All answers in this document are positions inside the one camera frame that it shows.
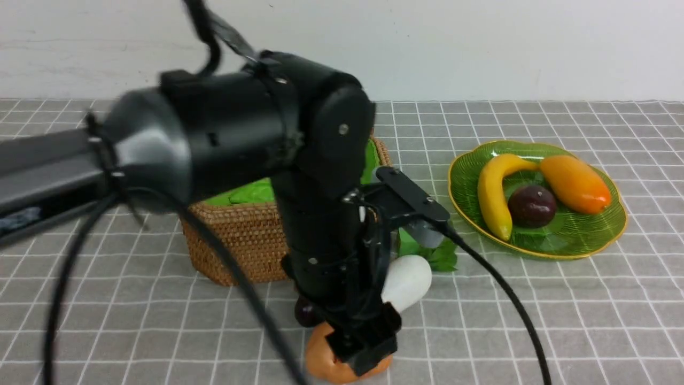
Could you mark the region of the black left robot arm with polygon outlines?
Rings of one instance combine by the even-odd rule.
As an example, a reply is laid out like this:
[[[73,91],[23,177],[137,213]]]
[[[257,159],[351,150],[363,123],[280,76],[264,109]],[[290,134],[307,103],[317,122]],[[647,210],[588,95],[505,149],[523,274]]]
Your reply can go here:
[[[217,253],[288,365],[294,357],[237,261],[190,212],[239,186],[269,178],[289,253],[283,266],[332,327],[333,356],[359,377],[390,363],[401,328],[381,299],[390,233],[408,178],[381,166],[361,184],[376,107],[352,75],[283,52],[224,75],[163,73],[155,88],[114,103],[104,122],[2,142],[2,244],[90,212],[62,266],[42,354],[53,382],[57,322],[76,257],[96,221],[128,204],[176,212]]]

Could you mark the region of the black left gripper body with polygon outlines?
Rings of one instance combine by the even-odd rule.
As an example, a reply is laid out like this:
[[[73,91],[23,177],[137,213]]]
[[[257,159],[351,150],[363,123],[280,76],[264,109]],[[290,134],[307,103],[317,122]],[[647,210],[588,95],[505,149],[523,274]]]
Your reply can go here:
[[[328,348],[332,369],[306,368],[316,377],[369,377],[386,370],[398,348],[400,313],[382,292],[392,261],[389,251],[362,251],[343,259],[299,263],[299,292],[322,325],[311,343],[317,355]]]

